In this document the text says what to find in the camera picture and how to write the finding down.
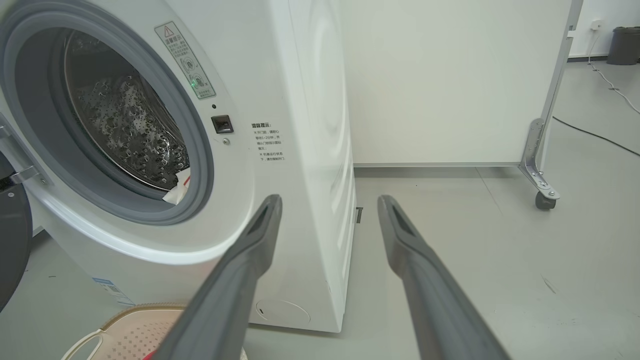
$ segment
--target white wall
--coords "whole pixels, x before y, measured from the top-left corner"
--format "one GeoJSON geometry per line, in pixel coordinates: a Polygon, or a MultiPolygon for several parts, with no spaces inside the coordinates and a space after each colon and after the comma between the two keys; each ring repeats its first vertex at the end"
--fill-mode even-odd
{"type": "Polygon", "coordinates": [[[356,166],[520,162],[571,0],[341,5],[356,166]]]}
{"type": "Polygon", "coordinates": [[[640,0],[584,0],[578,26],[575,31],[569,32],[569,36],[573,37],[569,57],[587,56],[596,36],[591,30],[591,22],[596,19],[604,21],[604,29],[599,30],[600,38],[592,56],[602,56],[609,54],[614,28],[640,26],[640,0]]]}

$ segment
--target metal frame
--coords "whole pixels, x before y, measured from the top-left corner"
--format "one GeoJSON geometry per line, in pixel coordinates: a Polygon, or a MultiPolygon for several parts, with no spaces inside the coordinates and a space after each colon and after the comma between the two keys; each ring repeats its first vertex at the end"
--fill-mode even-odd
{"type": "Polygon", "coordinates": [[[543,172],[539,170],[538,163],[542,164],[544,161],[544,145],[548,141],[549,121],[551,120],[552,111],[556,104],[556,98],[560,89],[560,83],[562,82],[564,68],[566,61],[569,58],[569,51],[571,50],[571,44],[573,42],[573,38],[568,37],[567,35],[569,31],[576,28],[581,8],[582,0],[572,0],[571,8],[569,9],[569,17],[564,28],[564,39],[560,47],[560,51],[558,52],[556,69],[551,79],[551,85],[549,86],[545,107],[542,110],[542,116],[540,119],[536,119],[531,122],[531,129],[527,136],[522,160],[518,166],[518,168],[524,173],[525,177],[527,177],[527,179],[536,186],[538,191],[544,197],[553,200],[560,199],[560,194],[558,194],[558,192],[555,191],[555,189],[553,189],[553,187],[549,185],[548,181],[542,176],[543,172]]]}

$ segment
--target caster wheel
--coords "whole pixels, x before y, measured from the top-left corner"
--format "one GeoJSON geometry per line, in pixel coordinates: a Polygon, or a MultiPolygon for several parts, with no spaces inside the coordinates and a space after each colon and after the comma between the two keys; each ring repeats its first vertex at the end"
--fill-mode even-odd
{"type": "Polygon", "coordinates": [[[541,192],[536,195],[536,207],[540,210],[553,209],[556,206],[555,199],[546,198],[541,192]]]}

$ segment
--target wall outlet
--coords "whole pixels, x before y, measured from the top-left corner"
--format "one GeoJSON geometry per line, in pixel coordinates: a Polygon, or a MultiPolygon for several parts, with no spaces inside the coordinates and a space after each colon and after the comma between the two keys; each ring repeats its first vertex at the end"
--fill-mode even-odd
{"type": "Polygon", "coordinates": [[[594,20],[591,21],[591,30],[596,31],[604,28],[604,21],[594,20]]]}

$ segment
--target black cable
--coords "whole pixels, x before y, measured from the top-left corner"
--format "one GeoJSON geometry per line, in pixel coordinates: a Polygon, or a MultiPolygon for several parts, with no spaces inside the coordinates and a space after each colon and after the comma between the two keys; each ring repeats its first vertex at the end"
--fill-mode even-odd
{"type": "Polygon", "coordinates": [[[617,146],[617,147],[621,147],[622,149],[625,149],[626,151],[631,152],[632,154],[635,154],[635,155],[640,156],[640,154],[638,154],[637,152],[635,152],[635,151],[633,151],[633,150],[630,150],[630,149],[627,149],[626,147],[624,147],[624,146],[622,146],[622,145],[618,144],[617,142],[613,142],[613,141],[611,141],[611,140],[609,140],[609,139],[607,139],[607,138],[604,138],[604,137],[602,137],[602,136],[600,136],[600,135],[596,135],[596,134],[594,134],[594,133],[590,133],[589,131],[579,129],[579,128],[577,128],[577,127],[573,126],[573,125],[569,125],[569,124],[565,123],[564,121],[560,120],[560,119],[559,119],[559,118],[557,118],[557,117],[552,117],[552,118],[554,118],[554,119],[558,120],[559,122],[563,123],[564,125],[567,125],[568,127],[572,127],[572,128],[574,128],[574,129],[576,129],[576,130],[578,130],[578,131],[582,131],[583,133],[587,133],[587,134],[589,134],[589,135],[593,135],[593,136],[595,136],[595,137],[597,137],[597,138],[601,138],[601,139],[603,139],[603,140],[607,140],[608,142],[612,143],[613,145],[615,145],[615,146],[617,146]]]}

